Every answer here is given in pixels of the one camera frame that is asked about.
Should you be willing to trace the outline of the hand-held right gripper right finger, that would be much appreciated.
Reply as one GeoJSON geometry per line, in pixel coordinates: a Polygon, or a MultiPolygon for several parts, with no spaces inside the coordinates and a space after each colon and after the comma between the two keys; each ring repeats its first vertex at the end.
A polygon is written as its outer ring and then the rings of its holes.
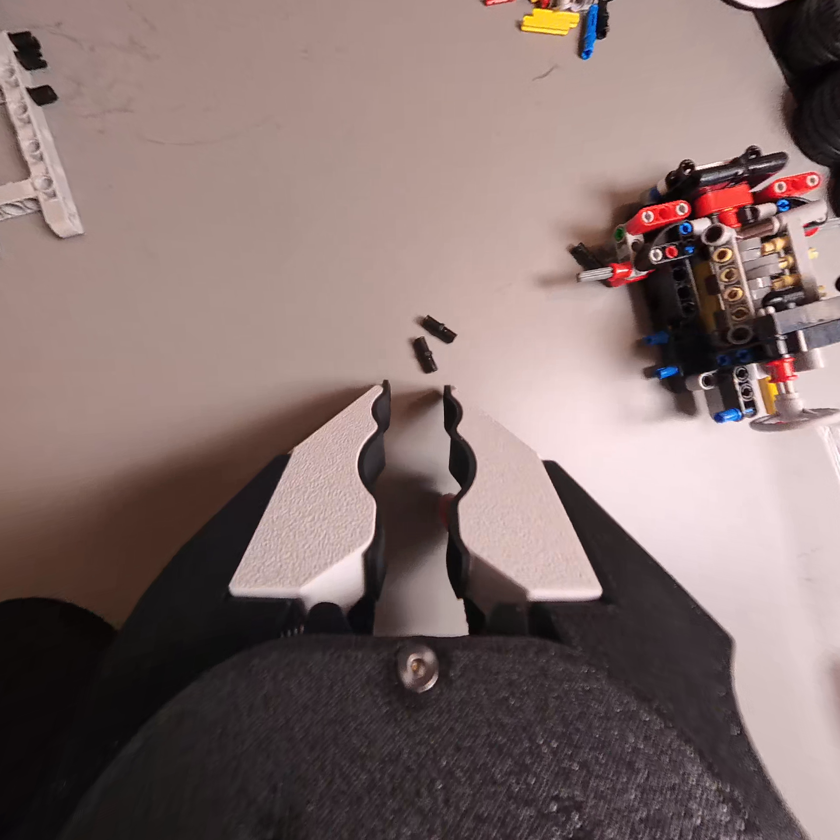
{"type": "Polygon", "coordinates": [[[602,584],[540,456],[452,385],[443,391],[449,514],[447,573],[467,613],[596,602],[602,584]]]}

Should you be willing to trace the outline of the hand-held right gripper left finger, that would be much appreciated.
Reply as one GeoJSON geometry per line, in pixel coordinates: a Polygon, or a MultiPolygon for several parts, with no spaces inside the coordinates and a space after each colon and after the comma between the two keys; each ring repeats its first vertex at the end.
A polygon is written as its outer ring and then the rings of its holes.
{"type": "Polygon", "coordinates": [[[391,422],[388,381],[294,447],[230,582],[241,599],[285,599],[348,614],[385,578],[375,486],[391,422]]]}

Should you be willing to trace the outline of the grey lego frame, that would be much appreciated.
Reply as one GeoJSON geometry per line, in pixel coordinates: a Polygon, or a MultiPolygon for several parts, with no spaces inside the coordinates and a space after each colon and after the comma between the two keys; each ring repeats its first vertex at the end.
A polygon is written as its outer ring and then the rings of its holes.
{"type": "Polygon", "coordinates": [[[2,113],[14,133],[28,174],[20,181],[2,184],[1,218],[39,214],[59,238],[84,235],[85,229],[45,115],[47,106],[35,105],[27,93],[29,87],[48,84],[37,83],[33,77],[35,71],[27,71],[18,64],[5,32],[1,33],[2,113]]]}

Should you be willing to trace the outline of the partly built lego vehicle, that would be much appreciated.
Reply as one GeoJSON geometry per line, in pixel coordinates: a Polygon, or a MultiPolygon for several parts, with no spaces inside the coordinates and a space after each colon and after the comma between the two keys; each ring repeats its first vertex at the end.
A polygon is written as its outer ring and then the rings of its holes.
{"type": "Polygon", "coordinates": [[[708,395],[717,424],[765,434],[838,425],[797,387],[838,345],[838,293],[819,281],[814,238],[838,224],[824,175],[785,173],[789,155],[751,145],[683,160],[631,205],[604,246],[569,247],[581,284],[636,286],[658,352],[648,376],[708,395]]]}

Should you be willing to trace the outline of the pile of blue lego pieces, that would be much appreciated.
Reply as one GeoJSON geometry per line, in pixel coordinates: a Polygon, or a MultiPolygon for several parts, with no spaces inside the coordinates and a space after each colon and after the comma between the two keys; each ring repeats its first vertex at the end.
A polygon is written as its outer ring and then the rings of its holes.
{"type": "Polygon", "coordinates": [[[577,37],[577,55],[590,60],[610,32],[612,1],[528,1],[530,10],[516,23],[532,35],[577,37]]]}

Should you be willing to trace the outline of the black lego tyres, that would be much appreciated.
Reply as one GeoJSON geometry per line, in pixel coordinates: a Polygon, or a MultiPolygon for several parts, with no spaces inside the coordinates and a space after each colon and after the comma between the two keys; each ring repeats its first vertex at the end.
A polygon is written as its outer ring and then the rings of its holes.
{"type": "Polygon", "coordinates": [[[790,90],[786,126],[799,151],[828,170],[838,214],[839,2],[779,2],[755,16],[790,90]]]}

